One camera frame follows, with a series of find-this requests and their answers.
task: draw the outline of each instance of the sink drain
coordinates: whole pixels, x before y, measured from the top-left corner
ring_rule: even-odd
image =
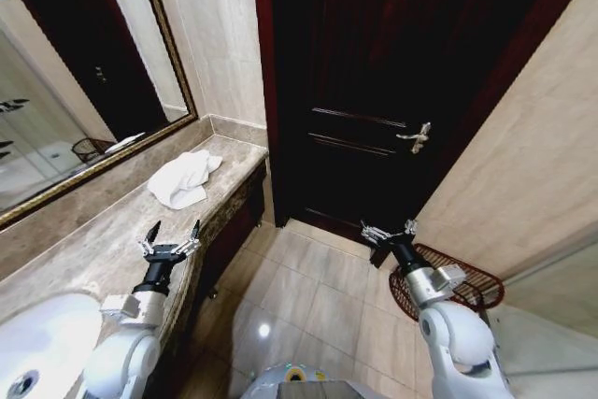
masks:
[[[8,388],[7,399],[21,399],[22,397],[25,397],[31,392],[38,380],[39,373],[35,369],[27,371],[12,382],[12,385]]]

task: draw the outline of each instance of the bathroom counter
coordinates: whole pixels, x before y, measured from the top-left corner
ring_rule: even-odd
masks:
[[[182,210],[162,206],[138,186],[118,202],[0,282],[0,322],[56,294],[85,292],[100,303],[110,294],[130,292],[148,264],[137,241],[162,221],[155,243],[186,240],[201,221],[201,247],[173,271],[159,336],[163,348],[176,329],[181,311],[188,309],[186,293],[197,280],[206,248],[247,198],[250,183],[262,182],[267,150],[228,137],[213,135],[195,150],[222,156],[221,167],[204,184],[207,199]],[[104,320],[100,340],[116,325]]]

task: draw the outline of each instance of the brown basket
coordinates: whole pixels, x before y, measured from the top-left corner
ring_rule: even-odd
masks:
[[[75,142],[71,150],[78,156],[78,158],[83,163],[87,163],[96,156],[104,154],[104,151],[106,151],[114,144],[115,142],[109,142],[107,140],[92,139],[90,137],[85,137],[84,139]]]
[[[414,248],[434,268],[458,264],[463,269],[467,275],[467,280],[455,289],[455,295],[450,298],[451,301],[468,306],[475,312],[480,312],[498,306],[503,300],[505,286],[501,279],[496,276],[420,243],[416,243]],[[394,270],[389,277],[391,293],[396,304],[409,317],[417,321],[419,310],[411,302],[406,281],[399,274],[400,268]]]

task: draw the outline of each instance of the door panel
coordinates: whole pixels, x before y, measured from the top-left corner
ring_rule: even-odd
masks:
[[[273,0],[292,215],[400,228],[534,0]],[[413,154],[414,135],[430,140]]]

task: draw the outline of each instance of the sink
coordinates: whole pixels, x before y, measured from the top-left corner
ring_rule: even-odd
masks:
[[[0,399],[64,398],[100,335],[99,306],[63,294],[0,325]]]

